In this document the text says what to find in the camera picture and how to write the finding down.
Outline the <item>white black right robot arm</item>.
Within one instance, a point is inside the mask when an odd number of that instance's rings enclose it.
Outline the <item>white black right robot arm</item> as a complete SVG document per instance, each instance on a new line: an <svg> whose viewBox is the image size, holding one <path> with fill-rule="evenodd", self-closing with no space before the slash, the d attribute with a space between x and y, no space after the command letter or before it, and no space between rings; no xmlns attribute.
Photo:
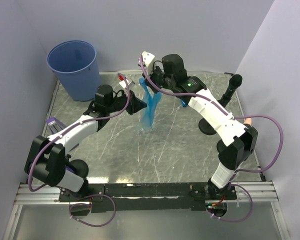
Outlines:
<svg viewBox="0 0 300 240"><path fill-rule="evenodd" d="M155 62L156 57L146 51L139 58L146 84L155 93L162 92L183 100L221 138L217 144L219 164L207 183L210 197L220 199L235 172L254 152L258 132L254 127L237 121L198 77L189 76L178 54L164 56L162 67L156 66Z"/></svg>

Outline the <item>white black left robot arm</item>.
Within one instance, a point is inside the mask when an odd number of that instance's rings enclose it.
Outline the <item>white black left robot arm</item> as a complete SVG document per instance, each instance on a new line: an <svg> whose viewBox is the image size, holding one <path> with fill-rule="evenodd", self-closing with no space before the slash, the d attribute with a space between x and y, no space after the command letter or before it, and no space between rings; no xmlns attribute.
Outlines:
<svg viewBox="0 0 300 240"><path fill-rule="evenodd" d="M24 167L28 179L69 190L77 201L85 200L91 193L87 180L89 167L81 159L71 160L69 151L100 131L110 117L123 111L133 115L146 107L133 91L114 92L110 85L99 86L94 100L77 121L49 137L34 138Z"/></svg>

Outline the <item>blue plastic trash bag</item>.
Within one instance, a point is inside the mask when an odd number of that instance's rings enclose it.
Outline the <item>blue plastic trash bag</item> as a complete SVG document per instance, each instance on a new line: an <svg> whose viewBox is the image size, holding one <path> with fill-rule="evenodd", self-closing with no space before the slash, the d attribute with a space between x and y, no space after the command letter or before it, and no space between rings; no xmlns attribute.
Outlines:
<svg viewBox="0 0 300 240"><path fill-rule="evenodd" d="M142 110L142 118L140 120L140 125L145 132L153 129L153 123L155 119L155 111L158 103L162 98L162 93L157 92L151 94L146 85L144 78L139 79L139 85L144 90L144 95L142 101L147 104L146 108Z"/></svg>

